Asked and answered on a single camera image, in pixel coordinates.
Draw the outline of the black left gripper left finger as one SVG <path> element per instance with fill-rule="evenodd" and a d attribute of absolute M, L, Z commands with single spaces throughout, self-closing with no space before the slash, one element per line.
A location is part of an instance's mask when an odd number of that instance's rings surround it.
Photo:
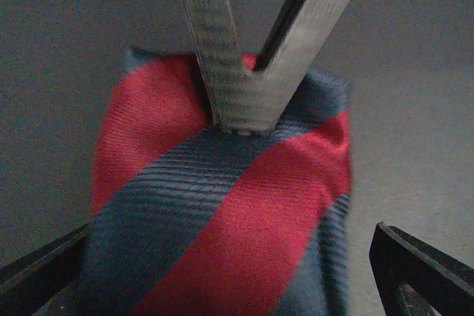
<path fill-rule="evenodd" d="M 33 315 L 77 278 L 90 225 L 85 224 L 1 268 L 1 314 Z"/>

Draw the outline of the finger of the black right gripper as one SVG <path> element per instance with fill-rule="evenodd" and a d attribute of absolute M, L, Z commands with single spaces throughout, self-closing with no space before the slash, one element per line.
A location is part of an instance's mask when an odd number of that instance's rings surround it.
<path fill-rule="evenodd" d="M 252 133 L 243 85 L 247 73 L 238 47 L 230 0 L 182 0 L 206 87 L 213 124 L 228 132 Z"/>
<path fill-rule="evenodd" d="M 273 130 L 350 0 L 285 0 L 252 72 L 251 132 Z"/>

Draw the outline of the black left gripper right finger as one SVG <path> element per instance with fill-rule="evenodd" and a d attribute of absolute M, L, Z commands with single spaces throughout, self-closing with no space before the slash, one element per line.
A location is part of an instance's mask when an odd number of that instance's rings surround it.
<path fill-rule="evenodd" d="M 370 265 L 386 315 L 472 315 L 473 268 L 378 223 Z"/>

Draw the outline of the red navy striped tie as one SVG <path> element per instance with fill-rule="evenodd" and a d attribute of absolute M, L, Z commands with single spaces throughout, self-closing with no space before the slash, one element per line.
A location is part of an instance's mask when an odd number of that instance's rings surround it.
<path fill-rule="evenodd" d="M 213 129 L 193 55 L 131 48 L 72 315 L 346 315 L 349 84 L 309 70 L 269 135 Z"/>

